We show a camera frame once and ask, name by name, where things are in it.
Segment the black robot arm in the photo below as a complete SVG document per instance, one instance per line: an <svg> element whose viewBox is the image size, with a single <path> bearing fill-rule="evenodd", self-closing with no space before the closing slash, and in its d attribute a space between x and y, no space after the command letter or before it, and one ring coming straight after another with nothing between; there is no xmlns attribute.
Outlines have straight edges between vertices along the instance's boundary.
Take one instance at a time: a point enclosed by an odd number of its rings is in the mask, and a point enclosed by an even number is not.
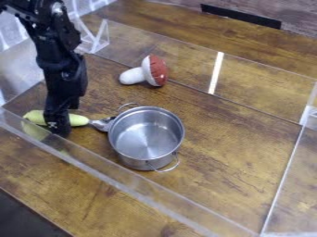
<svg viewBox="0 0 317 237"><path fill-rule="evenodd" d="M88 86L85 58L74 51L80 32L61 0L0 0L0 14L3 11L19 20L35 47L46 86L43 125L65 137L70 133L68 110L77 109Z"/></svg>

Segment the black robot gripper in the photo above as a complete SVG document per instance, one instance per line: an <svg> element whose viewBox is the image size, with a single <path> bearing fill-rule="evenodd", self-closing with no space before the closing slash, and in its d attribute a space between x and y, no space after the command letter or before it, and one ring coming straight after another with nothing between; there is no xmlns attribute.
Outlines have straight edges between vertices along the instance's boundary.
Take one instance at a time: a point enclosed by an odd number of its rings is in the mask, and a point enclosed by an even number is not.
<svg viewBox="0 0 317 237"><path fill-rule="evenodd" d="M61 137L72 129L66 110L77 109L88 85L85 58L74 51L78 44L78 33L65 39L53 31L35 35L35 62L46 85L42 117L49 131Z"/></svg>

